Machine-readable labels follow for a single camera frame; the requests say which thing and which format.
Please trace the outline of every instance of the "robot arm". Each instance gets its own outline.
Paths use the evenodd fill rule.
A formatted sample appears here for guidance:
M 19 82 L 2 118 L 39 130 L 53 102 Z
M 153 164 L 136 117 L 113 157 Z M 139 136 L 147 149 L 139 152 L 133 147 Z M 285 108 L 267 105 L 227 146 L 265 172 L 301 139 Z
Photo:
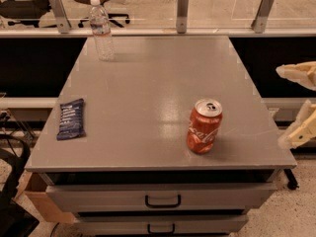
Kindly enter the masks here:
M 278 139 L 283 149 L 296 148 L 316 137 L 316 105 L 307 100 L 293 122 Z
M 283 65 L 276 69 L 276 73 L 281 78 L 316 91 L 316 61 Z

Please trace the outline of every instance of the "bottle label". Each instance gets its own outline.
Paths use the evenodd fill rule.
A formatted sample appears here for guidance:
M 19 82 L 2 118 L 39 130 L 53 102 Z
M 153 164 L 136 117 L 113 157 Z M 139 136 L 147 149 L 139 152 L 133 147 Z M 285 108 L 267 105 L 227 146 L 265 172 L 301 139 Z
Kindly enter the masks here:
M 92 33 L 95 36 L 105 36 L 108 35 L 111 32 L 110 25 L 108 22 L 91 22 L 90 23 Z

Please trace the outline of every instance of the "cardboard box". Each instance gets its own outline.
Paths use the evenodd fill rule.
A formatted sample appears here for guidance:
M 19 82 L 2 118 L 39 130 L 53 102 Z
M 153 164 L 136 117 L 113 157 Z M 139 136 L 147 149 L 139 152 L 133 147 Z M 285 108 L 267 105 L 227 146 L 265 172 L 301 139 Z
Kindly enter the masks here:
M 62 212 L 48 197 L 47 184 L 39 174 L 30 173 L 31 177 L 26 185 L 25 194 L 47 222 L 60 222 L 72 224 L 74 215 L 70 212 Z

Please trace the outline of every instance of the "can lid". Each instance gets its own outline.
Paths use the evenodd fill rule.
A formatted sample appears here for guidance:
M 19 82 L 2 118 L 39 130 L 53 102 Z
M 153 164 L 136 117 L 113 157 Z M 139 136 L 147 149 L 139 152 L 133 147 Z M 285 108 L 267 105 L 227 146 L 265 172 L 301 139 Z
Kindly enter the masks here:
M 196 110 L 199 114 L 206 117 L 217 117 L 222 113 L 221 105 L 213 99 L 198 100 Z

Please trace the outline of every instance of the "blue package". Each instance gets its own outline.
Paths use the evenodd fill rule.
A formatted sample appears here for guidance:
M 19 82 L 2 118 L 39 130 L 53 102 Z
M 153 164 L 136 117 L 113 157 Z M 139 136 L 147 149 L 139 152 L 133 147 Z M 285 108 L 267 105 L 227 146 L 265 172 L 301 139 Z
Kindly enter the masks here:
M 57 140 L 66 140 L 85 135 L 83 128 L 83 99 L 61 104 L 61 114 L 59 123 L 59 133 Z

